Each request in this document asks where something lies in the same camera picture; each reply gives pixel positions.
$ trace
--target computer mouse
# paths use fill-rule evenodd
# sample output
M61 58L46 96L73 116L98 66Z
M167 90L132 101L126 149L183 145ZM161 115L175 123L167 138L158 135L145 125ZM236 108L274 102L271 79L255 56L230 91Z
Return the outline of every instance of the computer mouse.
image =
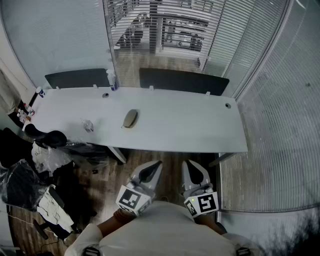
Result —
M138 111L136 109L131 109L124 118L123 126L126 128L133 127L137 117L138 117Z

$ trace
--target white wall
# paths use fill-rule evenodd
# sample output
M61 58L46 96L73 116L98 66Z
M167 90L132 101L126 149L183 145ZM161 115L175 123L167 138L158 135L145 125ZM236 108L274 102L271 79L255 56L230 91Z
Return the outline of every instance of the white wall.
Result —
M8 40L0 5L0 69L19 91L22 101L29 103L36 88L22 68Z

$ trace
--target office chair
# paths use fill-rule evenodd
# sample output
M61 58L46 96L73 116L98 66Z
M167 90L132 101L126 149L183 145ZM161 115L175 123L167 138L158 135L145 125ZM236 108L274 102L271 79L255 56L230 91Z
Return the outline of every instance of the office chair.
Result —
M35 164L32 160L32 143L20 138L9 128L0 130L0 162L5 168L9 168L20 159L25 159L35 171Z
M53 187L50 187L49 189L49 194L54 198L54 200L57 202L57 204L62 208L64 209L66 204L65 202L62 200L62 198L59 196L59 194L57 193L57 191L53 188ZM44 219L42 217L42 219L44 220L44 223L43 224L39 224L35 219L33 220L33 225L36 229L36 231L39 233L39 235L44 239L44 240L47 240L49 237L48 235L46 234L45 232L45 229L46 228L50 228L52 230L52 232L55 233L55 235L61 239L61 240L64 240L66 239L70 233L66 230L64 230L63 228L61 228L61 226L59 225L55 225L49 221L47 221L46 219ZM73 229L73 231L77 234L80 234L82 232L81 229L77 229L77 224L74 223L71 228Z
M82 161L81 158L86 159L91 164L94 173L97 167L105 163L108 156L122 165L122 162L120 162L106 146L86 142L68 141L67 137L62 132L57 130L42 132L32 123L28 124L24 131L29 137L34 139L38 146L42 148L48 148L49 146L54 149L59 149L68 155L71 155L76 164Z

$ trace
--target black chair backrest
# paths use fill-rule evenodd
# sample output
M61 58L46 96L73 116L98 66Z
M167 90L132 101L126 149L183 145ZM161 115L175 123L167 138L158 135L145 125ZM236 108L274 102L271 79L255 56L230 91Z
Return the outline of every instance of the black chair backrest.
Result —
M140 68L140 86L155 89L174 90L221 96L226 89L229 79L193 72L158 69Z
M53 89L110 87L108 76L104 68L93 68L46 74L44 76Z
M50 132L39 131L32 123L28 124L24 128L24 132L35 142L42 147L43 144L50 146L51 148L63 147L67 144L67 137L58 130Z

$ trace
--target desk leg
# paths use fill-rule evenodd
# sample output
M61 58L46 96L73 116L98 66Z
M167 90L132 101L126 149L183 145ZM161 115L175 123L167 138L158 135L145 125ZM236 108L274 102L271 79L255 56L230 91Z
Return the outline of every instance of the desk leg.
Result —
M228 158L232 157L235 153L224 153L220 157L218 157L216 160L209 163L209 167L213 167L218 165L220 162L227 160Z
M122 162L122 163L126 163L127 159L125 158L125 156L121 153L120 149L117 147L113 147L113 146L108 146L108 148L111 150L112 153L114 153L114 155Z

